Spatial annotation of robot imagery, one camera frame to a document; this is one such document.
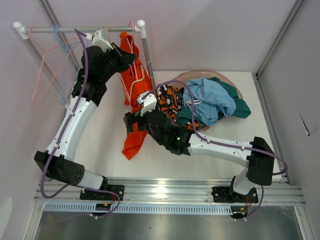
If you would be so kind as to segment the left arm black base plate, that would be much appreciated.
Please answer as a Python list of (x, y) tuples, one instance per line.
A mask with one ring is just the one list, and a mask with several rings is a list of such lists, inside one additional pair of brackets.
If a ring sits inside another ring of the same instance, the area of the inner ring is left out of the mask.
[[(108, 186), (107, 191), (113, 192), (117, 194), (120, 198), (120, 201), (123, 200), (125, 193), (125, 186), (119, 184), (111, 184)], [(85, 189), (80, 193), (80, 200), (88, 200), (88, 201), (117, 201), (118, 198), (113, 196), (111, 193), (101, 192), (101, 191), (93, 191)]]

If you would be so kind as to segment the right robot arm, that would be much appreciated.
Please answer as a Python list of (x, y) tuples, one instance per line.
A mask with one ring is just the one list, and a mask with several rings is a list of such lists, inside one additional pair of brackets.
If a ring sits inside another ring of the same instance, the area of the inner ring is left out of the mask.
[(230, 141), (214, 138), (190, 129), (174, 125), (171, 120), (158, 110), (141, 114), (126, 113), (123, 121), (128, 134), (146, 131), (160, 146), (175, 155), (209, 156), (243, 167), (228, 189), (228, 196), (239, 202), (249, 191), (260, 185), (270, 186), (273, 181), (274, 152), (261, 137), (253, 141)]

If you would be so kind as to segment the orange black patterned shorts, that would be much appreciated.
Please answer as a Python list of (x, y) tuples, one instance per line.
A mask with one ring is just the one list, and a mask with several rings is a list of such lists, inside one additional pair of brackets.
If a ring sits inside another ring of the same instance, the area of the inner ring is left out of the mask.
[(156, 90), (158, 108), (174, 125), (193, 130), (191, 107), (185, 106), (183, 96), (177, 87), (163, 85)]

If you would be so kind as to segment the teal green shorts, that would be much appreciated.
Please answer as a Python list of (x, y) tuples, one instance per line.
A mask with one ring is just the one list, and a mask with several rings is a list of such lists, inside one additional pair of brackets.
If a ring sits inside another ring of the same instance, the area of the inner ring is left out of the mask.
[[(207, 79), (213, 80), (213, 81), (221, 84), (221, 86), (229, 93), (229, 95), (235, 101), (235, 103), (236, 103), (236, 111), (231, 116), (236, 117), (236, 118), (240, 118), (240, 119), (246, 119), (251, 114), (251, 110), (250, 110), (249, 106), (247, 105), (247, 103), (243, 99), (241, 99), (239, 97), (239, 94), (238, 94), (238, 92), (237, 92), (235, 87), (233, 87), (232, 85), (230, 85), (230, 84), (228, 84), (226, 82), (221, 81), (217, 77), (211, 77), (211, 78), (207, 78)], [(184, 88), (185, 87), (182, 87), (182, 88), (178, 89), (182, 96), (184, 94)], [(218, 121), (221, 120), (222, 118), (227, 118), (227, 117), (220, 116), (218, 118)], [(194, 121), (194, 122), (196, 124), (198, 124), (198, 125), (205, 125), (204, 123), (202, 123), (200, 121)]]

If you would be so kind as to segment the bright orange shorts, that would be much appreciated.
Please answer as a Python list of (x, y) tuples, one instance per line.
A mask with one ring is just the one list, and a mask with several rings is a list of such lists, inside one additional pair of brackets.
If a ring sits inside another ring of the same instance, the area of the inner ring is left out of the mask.
[[(134, 37), (127, 32), (122, 32), (119, 38), (120, 49), (136, 55), (129, 69), (119, 75), (124, 92), (124, 105), (131, 107), (131, 112), (134, 113), (141, 109), (141, 106), (137, 103), (137, 98), (140, 94), (152, 89), (152, 82), (140, 60), (140, 52), (135, 45)], [(128, 160), (131, 160), (139, 152), (146, 135), (146, 131), (138, 131), (136, 123), (133, 125), (133, 133), (126, 135), (122, 150), (123, 155)]]

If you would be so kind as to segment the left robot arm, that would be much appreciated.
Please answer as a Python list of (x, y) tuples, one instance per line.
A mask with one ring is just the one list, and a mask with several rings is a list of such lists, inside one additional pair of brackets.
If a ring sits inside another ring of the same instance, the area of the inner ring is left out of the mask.
[(82, 68), (61, 126), (47, 149), (37, 151), (34, 156), (42, 171), (42, 179), (50, 178), (70, 186), (89, 188), (97, 200), (108, 196), (107, 178), (76, 163), (76, 150), (87, 123), (107, 91), (107, 81), (114, 74), (128, 70), (136, 57), (116, 45), (109, 50), (102, 50), (99, 46), (85, 49), (81, 58)]

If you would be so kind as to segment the light blue wire hanger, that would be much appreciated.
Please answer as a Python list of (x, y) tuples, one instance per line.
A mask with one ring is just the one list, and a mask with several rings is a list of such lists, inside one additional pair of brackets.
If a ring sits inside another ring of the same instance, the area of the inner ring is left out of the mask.
[(69, 99), (69, 96), (71, 94), (71, 91), (65, 96), (65, 90), (67, 86), (67, 74), (68, 74), (68, 67), (69, 67), (69, 55), (72, 53), (73, 49), (76, 48), (80, 44), (79, 41), (74, 43), (66, 43), (61, 44), (60, 47), (62, 49), (62, 58), (60, 61), (60, 91), (59, 91), (59, 97), (58, 102), (60, 105), (65, 105), (67, 103), (67, 100)]
[(52, 28), (52, 34), (53, 34), (53, 38), (56, 40), (56, 42), (58, 43), (58, 45), (60, 46), (62, 52), (63, 52), (63, 59), (67, 62), (69, 59), (69, 55), (72, 52), (74, 45), (77, 42), (72, 42), (69, 43), (69, 41), (64, 41), (63, 38), (59, 35), (59, 30), (60, 26), (59, 25), (54, 25)]

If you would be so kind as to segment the light blue shorts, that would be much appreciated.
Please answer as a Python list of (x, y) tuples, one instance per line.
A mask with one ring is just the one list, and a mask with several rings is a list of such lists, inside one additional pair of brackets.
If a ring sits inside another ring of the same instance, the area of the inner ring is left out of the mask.
[(207, 78), (188, 80), (184, 88), (183, 104), (190, 107), (192, 119), (207, 126), (217, 123), (220, 116), (229, 117), (237, 105), (224, 87)]

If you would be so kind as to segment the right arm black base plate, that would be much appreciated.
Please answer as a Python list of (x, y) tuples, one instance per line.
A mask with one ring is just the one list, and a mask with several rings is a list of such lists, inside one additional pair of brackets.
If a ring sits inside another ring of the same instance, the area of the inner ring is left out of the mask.
[(257, 189), (255, 187), (253, 187), (248, 194), (244, 195), (234, 192), (227, 186), (215, 186), (212, 187), (211, 195), (214, 203), (246, 203), (246, 200), (254, 204), (259, 202)]

